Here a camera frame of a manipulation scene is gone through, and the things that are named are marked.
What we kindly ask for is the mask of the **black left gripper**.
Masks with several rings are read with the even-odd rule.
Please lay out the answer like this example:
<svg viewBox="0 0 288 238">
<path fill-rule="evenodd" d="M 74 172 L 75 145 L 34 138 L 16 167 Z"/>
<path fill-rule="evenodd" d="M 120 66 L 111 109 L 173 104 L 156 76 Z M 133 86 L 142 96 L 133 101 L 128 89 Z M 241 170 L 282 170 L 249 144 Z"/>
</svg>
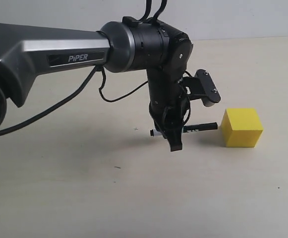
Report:
<svg viewBox="0 0 288 238">
<path fill-rule="evenodd" d="M 174 106 L 166 105 L 161 113 L 153 110 L 153 104 L 149 104 L 149 113 L 154 122 L 155 130 L 163 133 L 169 143 L 170 151 L 183 149 L 182 131 L 191 116 L 191 103 L 188 97 L 179 97 Z"/>
</svg>

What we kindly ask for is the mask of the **black silver Piper robot arm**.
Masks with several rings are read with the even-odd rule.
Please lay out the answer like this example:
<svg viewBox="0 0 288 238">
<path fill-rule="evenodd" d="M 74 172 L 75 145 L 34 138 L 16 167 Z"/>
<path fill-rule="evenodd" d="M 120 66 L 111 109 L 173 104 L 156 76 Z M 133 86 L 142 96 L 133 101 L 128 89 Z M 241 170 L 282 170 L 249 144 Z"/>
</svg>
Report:
<svg viewBox="0 0 288 238">
<path fill-rule="evenodd" d="M 83 31 L 0 23 L 0 125 L 7 99 L 22 107 L 35 79 L 44 74 L 90 66 L 82 86 L 97 72 L 145 70 L 149 113 L 171 151 L 183 148 L 181 135 L 190 116 L 183 74 L 193 49 L 189 36 L 154 18 L 139 22 L 124 17 L 98 31 Z M 74 93 L 0 136 L 24 128 L 66 104 Z"/>
</svg>

